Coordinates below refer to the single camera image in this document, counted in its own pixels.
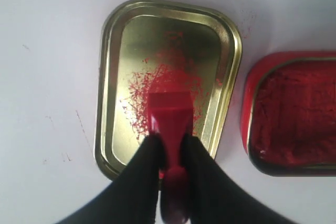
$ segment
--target red powder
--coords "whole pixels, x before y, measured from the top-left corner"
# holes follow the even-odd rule
[[[271,73],[255,100],[250,141],[267,163],[336,163],[336,62],[301,61]]]
[[[146,67],[141,72],[133,72],[129,80],[130,96],[126,99],[131,108],[129,120],[139,140],[148,134],[147,100],[149,92],[189,91],[194,103],[194,125],[201,117],[204,102],[195,103],[196,99],[204,101],[202,80],[195,73],[192,58],[183,54],[183,34],[168,31],[165,36],[170,42],[168,48],[147,57],[142,62]],[[154,70],[147,66],[149,61],[158,62]],[[130,114],[128,106],[123,106],[126,114]]]

